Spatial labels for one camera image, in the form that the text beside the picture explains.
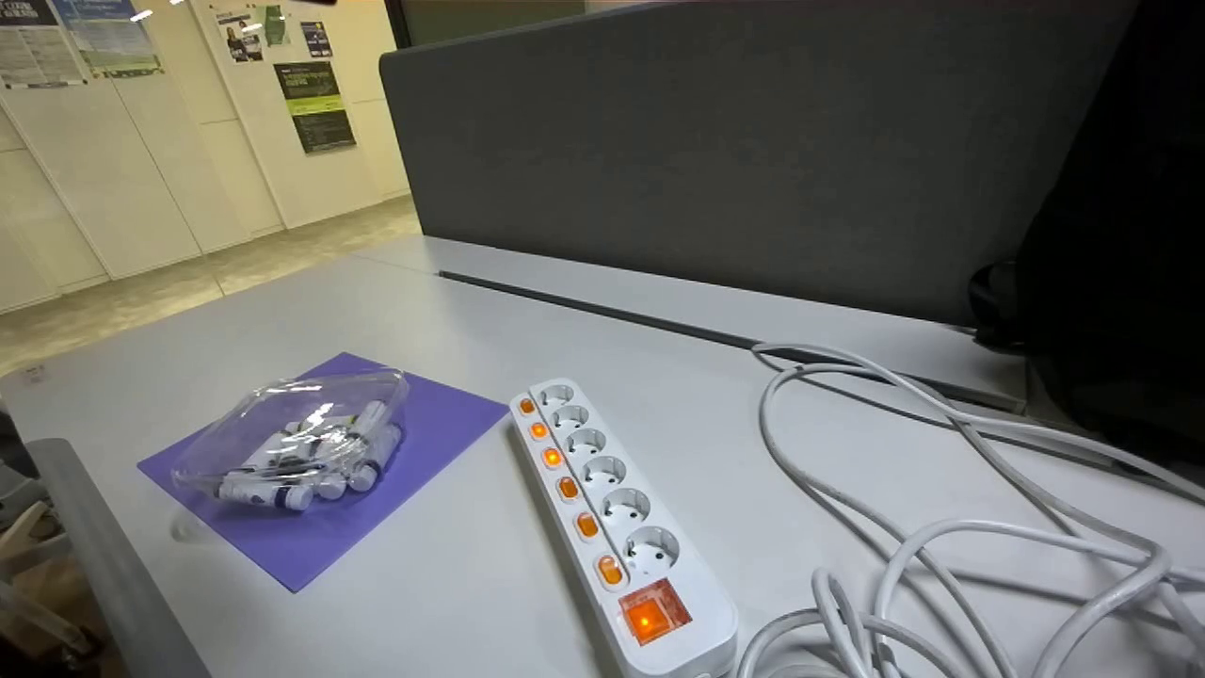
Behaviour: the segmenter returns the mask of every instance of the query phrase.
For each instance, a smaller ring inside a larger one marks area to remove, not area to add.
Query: white cable
[[[817,365],[780,365],[768,358],[768,349],[804,349],[804,353],[822,353],[824,361]],[[1038,655],[1038,666],[1035,673],[1038,678],[1055,678],[1062,670],[1062,661],[1068,658],[1068,651],[1104,623],[1109,619],[1116,610],[1128,606],[1128,602],[1146,602],[1146,600],[1161,600],[1166,610],[1171,610],[1171,623],[1196,645],[1196,658],[1205,655],[1205,624],[1196,623],[1196,613],[1182,602],[1182,590],[1202,590],[1202,577],[1196,572],[1176,572],[1171,567],[1171,557],[1161,542],[1146,540],[1146,533],[1133,533],[1133,532],[1123,532],[1055,494],[1047,494],[1043,484],[1035,484],[1030,479],[1023,479],[1010,459],[1000,459],[985,439],[983,434],[1010,434],[1010,437],[1035,437],[1035,439],[1047,439],[1047,446],[1062,446],[1062,447],[1077,447],[1077,453],[1087,453],[1087,456],[1104,456],[1109,463],[1123,463],[1128,471],[1142,471],[1148,479],[1157,479],[1162,488],[1171,494],[1182,494],[1188,501],[1202,501],[1205,506],[1205,488],[1142,459],[1142,456],[1128,456],[1123,447],[1109,447],[1109,446],[1098,446],[1098,439],[1087,439],[1087,437],[1073,437],[1073,434],[1059,434],[1059,429],[1043,429],[1043,424],[1026,424],[1026,423],[1004,423],[1004,418],[983,418],[983,413],[969,413],[969,409],[957,409],[947,407],[941,395],[935,395],[931,387],[863,358],[863,353],[851,353],[851,349],[833,349],[833,346],[804,346],[804,343],[772,343],[772,346],[752,346],[752,358],[768,368],[777,368],[780,378],[762,392],[762,402],[758,402],[758,424],[762,424],[762,437],[765,437],[765,447],[772,453],[772,459],[787,471],[787,479],[809,494],[822,494],[824,501],[838,501],[842,510],[854,510],[863,513],[867,520],[872,520],[877,527],[883,527],[888,533],[897,533],[902,542],[902,532],[897,532],[883,516],[877,516],[871,506],[838,494],[837,484],[804,476],[802,468],[793,468],[772,429],[768,429],[768,395],[780,392],[787,380],[809,380],[813,373],[854,373],[854,378],[872,378],[872,380],[883,380],[883,385],[897,385],[902,392],[912,392],[916,398],[924,398],[927,407],[935,407],[1004,483],[1013,483],[1050,525],[1059,525],[1062,532],[1077,533],[1073,525],[1083,525],[1098,533],[1109,533],[1118,542],[1128,542],[1133,548],[1142,548],[1146,557],[1133,557],[1133,552],[1123,552],[1123,548],[1109,548],[1109,545],[1095,545],[1095,542],[1083,542],[1083,540],[1068,540],[1068,533],[1047,533],[1047,532],[1030,532],[1030,527],[1013,527],[1013,525],[994,525],[994,520],[952,520],[952,525],[935,525],[920,533],[912,533],[897,557],[888,562],[888,572],[882,577],[877,585],[877,594],[872,594],[872,610],[871,619],[858,619],[842,590],[837,587],[837,579],[829,579],[829,572],[817,572],[813,579],[813,594],[817,594],[817,619],[824,623],[829,630],[829,640],[837,640],[837,651],[838,658],[848,661],[848,670],[854,670],[858,661],[867,666],[867,630],[872,634],[871,645],[882,645],[882,638],[892,638],[900,640],[900,630],[892,630],[883,623],[883,610],[888,610],[888,600],[897,590],[897,585],[907,577],[907,565],[912,557],[920,557],[945,587],[947,594],[965,606],[969,623],[975,624],[979,640],[989,646],[994,661],[1000,673],[1010,673],[1010,661],[1004,655],[994,646],[985,624],[975,619],[975,610],[965,602],[957,579],[935,565],[924,545],[947,533],[947,532],[996,532],[996,533],[1013,533],[1013,540],[1030,540],[1030,542],[1047,542],[1047,545],[1062,545],[1062,548],[1077,548],[1077,552],[1092,552],[1092,557],[1106,557],[1106,562],[1123,562],[1123,565],[1133,565],[1137,572],[1123,577],[1116,587],[1098,590],[1095,600],[1087,600],[1055,638],[1050,645],[1043,646]],[[758,666],[762,651],[768,646],[768,640],[758,634],[762,645],[748,645],[745,655],[742,655],[742,666]],[[937,646],[920,646],[920,655],[927,655],[935,666],[941,666],[941,651]]]

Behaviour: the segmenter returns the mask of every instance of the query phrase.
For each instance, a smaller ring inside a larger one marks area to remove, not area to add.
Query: floor
[[[262,286],[345,251],[418,233],[411,201],[282,230],[150,275],[104,282],[49,306],[0,316],[0,378],[36,368],[98,340]]]
[[[36,373],[41,361],[100,343],[110,335],[155,325],[160,316],[221,300],[229,295],[262,286],[271,280],[327,265],[394,238],[414,238],[418,216],[411,201],[379,204],[359,216],[315,223],[306,230],[271,233],[204,261],[160,267],[150,275],[104,282],[36,307],[0,316],[0,378]],[[71,557],[36,565],[17,587],[64,619],[104,638],[100,613]],[[21,655],[51,655],[51,645],[21,624],[0,623],[0,640]],[[123,678],[121,655],[104,645],[100,658],[90,661],[98,678]]]

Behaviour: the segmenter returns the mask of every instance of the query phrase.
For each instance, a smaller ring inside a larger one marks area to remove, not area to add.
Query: plastic bag of small white parts
[[[403,373],[267,385],[180,453],[172,483],[275,513],[367,494],[403,447],[403,402]]]

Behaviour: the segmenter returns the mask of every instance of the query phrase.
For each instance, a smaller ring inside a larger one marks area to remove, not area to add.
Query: gray partition panel
[[[969,320],[1133,0],[667,4],[379,59],[421,230]]]

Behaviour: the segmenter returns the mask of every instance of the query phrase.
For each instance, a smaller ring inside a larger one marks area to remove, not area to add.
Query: socket
[[[511,398],[511,423],[621,673],[730,673],[739,613],[726,590],[585,387],[533,385]]]

